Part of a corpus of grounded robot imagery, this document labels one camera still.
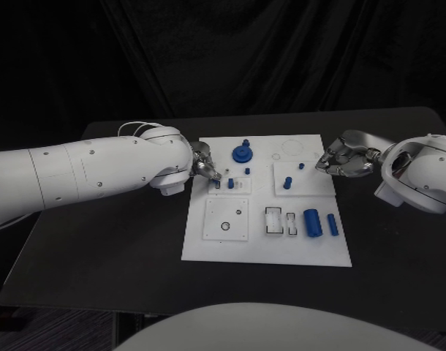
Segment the black backdrop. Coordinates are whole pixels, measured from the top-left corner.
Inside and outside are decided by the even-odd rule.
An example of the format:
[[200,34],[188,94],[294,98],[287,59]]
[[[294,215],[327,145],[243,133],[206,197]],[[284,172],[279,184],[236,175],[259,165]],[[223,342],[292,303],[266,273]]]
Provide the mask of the black backdrop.
[[446,0],[0,0],[0,150],[90,121],[416,105],[446,122]]

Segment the small blue part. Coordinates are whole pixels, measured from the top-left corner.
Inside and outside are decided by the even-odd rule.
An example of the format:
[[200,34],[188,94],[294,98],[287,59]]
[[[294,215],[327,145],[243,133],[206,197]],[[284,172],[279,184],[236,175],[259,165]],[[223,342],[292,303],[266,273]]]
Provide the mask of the small blue part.
[[289,189],[291,188],[291,183],[292,183],[292,178],[287,177],[285,178],[285,183],[284,183],[284,189]]
[[232,150],[232,159],[237,163],[246,163],[252,159],[252,150],[250,150],[250,148],[248,146],[245,146],[245,145],[237,146]]
[[320,227],[318,212],[315,209],[305,210],[302,212],[304,224],[307,226],[307,235],[311,238],[317,238],[323,235],[323,228]]
[[331,234],[331,236],[337,236],[337,228],[336,228],[336,221],[334,221],[334,215],[333,214],[327,215],[327,223],[330,224],[330,234]]

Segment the gray floor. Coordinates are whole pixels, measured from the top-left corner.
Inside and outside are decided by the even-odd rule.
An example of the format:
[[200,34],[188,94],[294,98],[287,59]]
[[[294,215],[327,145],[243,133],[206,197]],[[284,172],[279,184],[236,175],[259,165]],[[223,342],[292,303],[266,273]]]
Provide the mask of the gray floor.
[[[110,312],[20,308],[14,316],[30,322],[22,331],[0,333],[0,351],[110,350]],[[434,331],[396,331],[446,351],[446,335]]]

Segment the black table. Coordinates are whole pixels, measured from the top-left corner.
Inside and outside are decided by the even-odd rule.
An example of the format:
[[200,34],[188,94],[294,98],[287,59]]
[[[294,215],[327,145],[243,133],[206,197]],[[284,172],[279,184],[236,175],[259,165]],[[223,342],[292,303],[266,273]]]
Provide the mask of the black table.
[[[188,140],[232,135],[320,134],[346,129],[390,140],[446,134],[426,108],[157,121]],[[115,135],[89,125],[83,138]],[[47,210],[0,295],[12,306],[177,314],[240,301],[311,307],[377,325],[446,331],[446,214],[373,196],[379,175],[334,178],[351,268],[180,261],[190,181],[162,197],[149,187]]]

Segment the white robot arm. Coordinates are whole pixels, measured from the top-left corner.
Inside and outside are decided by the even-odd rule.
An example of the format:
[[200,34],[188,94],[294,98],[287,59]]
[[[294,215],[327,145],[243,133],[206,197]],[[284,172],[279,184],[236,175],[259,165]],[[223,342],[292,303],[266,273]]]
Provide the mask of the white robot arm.
[[399,206],[434,214],[446,212],[446,136],[428,135],[395,144],[347,130],[327,148],[315,168],[333,176],[360,177],[380,164],[382,184],[375,195]]
[[188,177],[219,180],[209,146],[173,127],[141,137],[82,140],[0,152],[0,224],[35,211],[93,200],[147,184],[162,195],[183,191]]

